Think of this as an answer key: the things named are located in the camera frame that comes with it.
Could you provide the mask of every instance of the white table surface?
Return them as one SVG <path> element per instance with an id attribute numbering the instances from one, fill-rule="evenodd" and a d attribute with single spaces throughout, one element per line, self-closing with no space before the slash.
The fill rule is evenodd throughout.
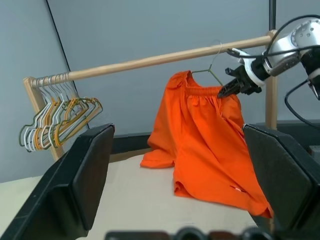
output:
<path id="1" fill-rule="evenodd" d="M 142 155 L 110 163 L 100 205 L 87 240 L 103 240 L 111 230 L 164 230 L 176 233 L 186 226 L 203 232 L 240 233 L 255 226 L 247 211 L 173 192 L 173 168 L 140 168 Z M 41 177 L 0 184 L 0 236 Z"/>

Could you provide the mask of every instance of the orange garment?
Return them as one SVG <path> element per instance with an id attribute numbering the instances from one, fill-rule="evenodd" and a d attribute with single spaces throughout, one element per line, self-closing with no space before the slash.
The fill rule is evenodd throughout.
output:
<path id="1" fill-rule="evenodd" d="M 142 167 L 174 167 L 174 193 L 271 217 L 244 140 L 241 104 L 219 99 L 221 87 L 201 87 L 190 71 L 168 82 Z"/>

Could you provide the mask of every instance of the green hanger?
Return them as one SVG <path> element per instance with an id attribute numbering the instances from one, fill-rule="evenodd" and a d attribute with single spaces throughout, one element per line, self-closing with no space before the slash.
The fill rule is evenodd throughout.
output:
<path id="1" fill-rule="evenodd" d="M 220 85 L 223 86 L 222 81 L 221 81 L 221 80 L 219 79 L 219 77 L 211 70 L 212 65 L 213 65 L 213 63 L 214 63 L 214 60 L 215 60 L 216 57 L 219 55 L 219 53 L 221 52 L 221 49 L 222 49 L 222 43 L 221 43 L 221 41 L 219 41 L 219 42 L 220 42 L 220 50 L 219 50 L 219 52 L 214 56 L 214 58 L 213 58 L 213 60 L 212 60 L 212 62 L 211 62 L 211 64 L 210 64 L 209 68 L 208 68 L 208 69 L 205 69 L 205 70 L 193 71 L 192 74 L 209 72 L 209 73 L 211 73 L 212 76 L 220 83 Z"/>

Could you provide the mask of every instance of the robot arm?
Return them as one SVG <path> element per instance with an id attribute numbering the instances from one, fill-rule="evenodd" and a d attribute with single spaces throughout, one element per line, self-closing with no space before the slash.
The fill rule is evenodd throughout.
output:
<path id="1" fill-rule="evenodd" d="M 232 53 L 241 56 L 239 62 L 242 65 L 235 70 L 230 68 L 225 70 L 225 73 L 233 76 L 234 80 L 222 87 L 218 97 L 223 98 L 238 93 L 247 95 L 260 93 L 267 78 L 278 76 L 301 62 L 308 75 L 308 84 L 320 100 L 320 48 L 301 50 L 310 46 L 320 46 L 318 18 L 300 24 L 290 34 L 274 41 L 268 53 L 264 52 L 265 55 L 260 57 L 250 58 L 248 53 L 233 48 Z"/>

